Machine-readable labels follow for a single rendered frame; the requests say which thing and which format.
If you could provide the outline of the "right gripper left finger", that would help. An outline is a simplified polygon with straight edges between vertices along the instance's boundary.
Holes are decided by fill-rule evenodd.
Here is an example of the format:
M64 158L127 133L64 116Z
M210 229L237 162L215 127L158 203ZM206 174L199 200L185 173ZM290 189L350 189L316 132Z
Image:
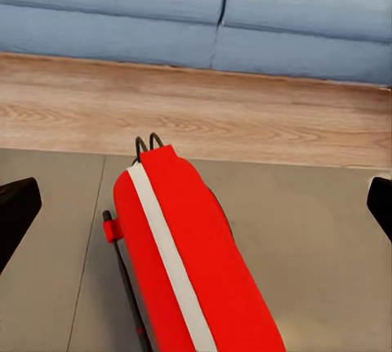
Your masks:
M41 208L33 177L0 186L0 274Z

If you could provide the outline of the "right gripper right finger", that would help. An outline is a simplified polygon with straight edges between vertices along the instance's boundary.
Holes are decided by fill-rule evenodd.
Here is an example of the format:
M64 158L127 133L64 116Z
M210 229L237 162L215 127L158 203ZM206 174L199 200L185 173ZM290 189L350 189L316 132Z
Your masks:
M373 178L367 206L392 241L392 180Z

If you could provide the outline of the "radio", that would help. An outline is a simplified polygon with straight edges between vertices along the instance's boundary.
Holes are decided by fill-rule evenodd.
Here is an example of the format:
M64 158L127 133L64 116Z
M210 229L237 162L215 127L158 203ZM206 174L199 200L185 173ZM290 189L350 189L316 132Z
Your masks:
M155 132L149 142L136 138L137 158L114 185L118 219L102 213L143 352L153 351L119 239L160 352L286 352L216 196L172 145Z

